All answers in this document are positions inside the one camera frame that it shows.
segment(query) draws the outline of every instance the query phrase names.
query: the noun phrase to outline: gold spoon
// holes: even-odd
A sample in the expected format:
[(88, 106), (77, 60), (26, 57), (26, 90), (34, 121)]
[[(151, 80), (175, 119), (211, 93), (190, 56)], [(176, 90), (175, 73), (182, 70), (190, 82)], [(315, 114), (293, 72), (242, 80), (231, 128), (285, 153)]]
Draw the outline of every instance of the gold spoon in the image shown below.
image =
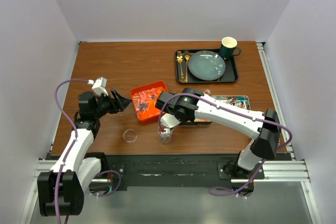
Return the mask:
[(185, 70), (185, 82), (188, 82), (188, 60), (190, 59), (190, 55), (185, 54), (184, 59), (187, 61), (186, 70)]
[(180, 64), (181, 68), (181, 81), (184, 82), (184, 75), (183, 75), (183, 70), (182, 70), (182, 61), (183, 61), (183, 56), (182, 55), (177, 55), (177, 62)]

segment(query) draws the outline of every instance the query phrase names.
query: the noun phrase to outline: black tray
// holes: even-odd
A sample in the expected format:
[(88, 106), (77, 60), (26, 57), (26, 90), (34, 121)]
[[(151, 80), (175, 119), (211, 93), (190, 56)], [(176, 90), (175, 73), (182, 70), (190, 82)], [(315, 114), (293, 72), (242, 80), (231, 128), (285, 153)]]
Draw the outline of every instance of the black tray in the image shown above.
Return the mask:
[[(181, 52), (181, 54), (183, 56), (182, 70), (183, 70), (184, 77), (185, 77), (185, 70), (186, 70), (186, 60), (184, 59), (184, 55), (189, 54), (190, 56), (192, 56), (193, 54), (195, 54), (198, 51), (205, 51), (205, 50), (219, 53), (219, 48), (215, 48), (215, 49), (214, 48), (211, 48), (211, 49), (180, 49), (180, 50), (178, 50), (178, 51)], [(181, 81), (180, 64), (176, 60), (178, 51), (175, 52), (175, 62), (176, 62), (175, 69), (176, 69), (176, 79), (181, 84), (223, 83), (223, 82), (235, 82), (235, 81), (238, 80), (238, 71), (237, 71), (237, 67), (236, 67), (235, 57), (232, 57), (230, 59), (225, 60), (225, 64), (226, 64), (225, 72), (224, 72), (223, 76), (218, 81), (217, 80), (215, 80), (215, 81), (203, 81), (203, 80), (193, 76), (188, 69), (188, 82), (182, 82)]]

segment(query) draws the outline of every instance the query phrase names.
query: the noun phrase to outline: teal plate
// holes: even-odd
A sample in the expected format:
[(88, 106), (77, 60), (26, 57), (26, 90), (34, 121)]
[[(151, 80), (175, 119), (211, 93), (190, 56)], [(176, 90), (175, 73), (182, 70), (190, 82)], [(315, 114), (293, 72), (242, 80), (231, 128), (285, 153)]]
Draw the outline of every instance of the teal plate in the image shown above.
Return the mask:
[(223, 76), (225, 67), (224, 59), (211, 51), (198, 51), (188, 61), (190, 73), (204, 81), (219, 79)]

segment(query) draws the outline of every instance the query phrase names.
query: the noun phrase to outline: teal mug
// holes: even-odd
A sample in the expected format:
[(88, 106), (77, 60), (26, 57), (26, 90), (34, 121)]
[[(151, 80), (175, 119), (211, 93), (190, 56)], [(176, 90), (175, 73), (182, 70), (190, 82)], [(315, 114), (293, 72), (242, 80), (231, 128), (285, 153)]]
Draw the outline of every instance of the teal mug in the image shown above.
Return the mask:
[(224, 59), (230, 59), (233, 56), (238, 56), (241, 53), (241, 49), (237, 47), (237, 41), (232, 37), (225, 37), (222, 39), (221, 49), (219, 50), (220, 56)]

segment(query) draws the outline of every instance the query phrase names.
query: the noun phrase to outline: mug handle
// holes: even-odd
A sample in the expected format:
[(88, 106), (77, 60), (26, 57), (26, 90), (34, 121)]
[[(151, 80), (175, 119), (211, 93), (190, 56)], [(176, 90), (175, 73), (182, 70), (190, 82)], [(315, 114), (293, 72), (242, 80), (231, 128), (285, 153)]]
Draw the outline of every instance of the mug handle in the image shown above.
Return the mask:
[(240, 53), (241, 53), (241, 49), (240, 49), (239, 47), (235, 47), (235, 49), (237, 49), (237, 50), (239, 51), (239, 53), (236, 54), (236, 55), (232, 54), (232, 56), (238, 56), (238, 55), (240, 55)]

